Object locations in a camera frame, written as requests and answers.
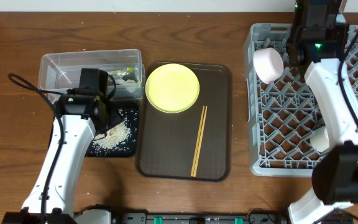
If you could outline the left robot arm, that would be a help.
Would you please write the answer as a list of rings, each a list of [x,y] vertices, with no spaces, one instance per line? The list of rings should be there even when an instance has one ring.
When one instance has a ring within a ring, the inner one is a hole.
[[[73,88],[53,105],[52,137],[39,177],[19,212],[3,223],[113,223],[110,209],[95,205],[74,214],[74,196],[86,151],[95,135],[117,123],[112,93]]]

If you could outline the green snack wrapper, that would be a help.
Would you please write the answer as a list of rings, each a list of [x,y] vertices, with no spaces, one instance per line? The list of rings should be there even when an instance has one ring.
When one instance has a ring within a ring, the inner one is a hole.
[[[137,67],[126,67],[108,72],[110,81],[114,79],[116,85],[130,85],[139,82]]]

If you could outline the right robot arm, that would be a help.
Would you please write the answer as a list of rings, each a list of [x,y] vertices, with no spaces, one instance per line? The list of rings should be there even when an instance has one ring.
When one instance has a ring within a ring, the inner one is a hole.
[[[288,206],[288,223],[321,223],[358,203],[358,100],[345,63],[355,42],[347,37],[348,23],[337,18],[342,5],[295,3],[287,52],[316,98],[328,148],[313,169],[311,189]]]

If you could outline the small white green cup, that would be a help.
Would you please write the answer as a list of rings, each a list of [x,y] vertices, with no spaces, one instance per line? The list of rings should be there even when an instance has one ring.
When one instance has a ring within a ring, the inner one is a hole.
[[[325,126],[318,128],[310,137],[311,146],[318,152],[324,152],[329,148],[328,132]]]

